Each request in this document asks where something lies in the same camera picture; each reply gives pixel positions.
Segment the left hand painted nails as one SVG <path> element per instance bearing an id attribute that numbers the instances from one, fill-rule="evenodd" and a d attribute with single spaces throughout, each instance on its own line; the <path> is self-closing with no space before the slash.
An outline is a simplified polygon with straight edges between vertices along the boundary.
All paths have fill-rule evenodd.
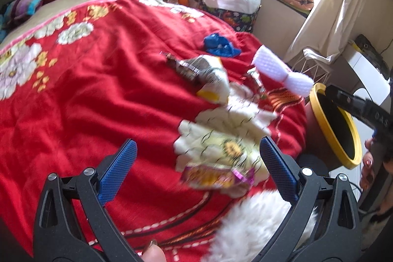
<path id="1" fill-rule="evenodd" d="M 166 262 L 164 251 L 158 246 L 155 240 L 151 240 L 144 248 L 141 256 L 144 262 Z"/>

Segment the right hand painted nails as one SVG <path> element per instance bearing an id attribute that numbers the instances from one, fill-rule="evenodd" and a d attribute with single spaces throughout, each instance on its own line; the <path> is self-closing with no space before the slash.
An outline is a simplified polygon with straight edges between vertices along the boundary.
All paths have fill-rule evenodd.
<path id="1" fill-rule="evenodd" d="M 368 190 L 371 186 L 373 186 L 376 174 L 374 171 L 374 157 L 371 153 L 371 146 L 373 143 L 373 138 L 369 138 L 364 142 L 364 146 L 367 149 L 366 154 L 364 154 L 362 158 L 362 171 L 361 171 L 361 179 L 360 179 L 360 188 L 363 192 Z M 383 215 L 387 213 L 390 209 L 392 209 L 392 186 L 390 186 L 387 194 L 382 200 L 381 204 L 378 206 L 378 210 L 376 211 L 376 215 Z"/>

